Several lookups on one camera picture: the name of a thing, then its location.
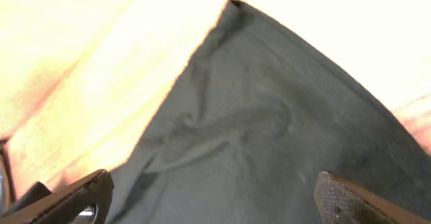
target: fabric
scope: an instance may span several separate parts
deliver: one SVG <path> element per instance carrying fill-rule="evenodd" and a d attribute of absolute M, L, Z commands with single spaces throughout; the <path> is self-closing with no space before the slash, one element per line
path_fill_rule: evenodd
<path fill-rule="evenodd" d="M 295 33 L 229 1 L 112 172 L 107 223 L 321 223 L 324 170 L 431 219 L 430 158 L 390 112 Z"/>

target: wooden table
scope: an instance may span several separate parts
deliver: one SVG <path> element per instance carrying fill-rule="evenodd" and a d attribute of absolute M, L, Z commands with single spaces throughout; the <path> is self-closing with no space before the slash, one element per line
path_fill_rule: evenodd
<path fill-rule="evenodd" d="M 244 0 L 431 149 L 431 0 Z M 0 0 L 0 137 L 21 196 L 127 160 L 226 0 Z"/>

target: cloth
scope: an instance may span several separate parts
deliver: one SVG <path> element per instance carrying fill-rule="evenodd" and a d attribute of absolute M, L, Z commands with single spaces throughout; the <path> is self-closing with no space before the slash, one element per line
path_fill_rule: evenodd
<path fill-rule="evenodd" d="M 430 158 L 391 113 L 231 0 L 112 172 L 107 223 L 321 223 L 312 194 L 324 170 L 431 219 Z"/>

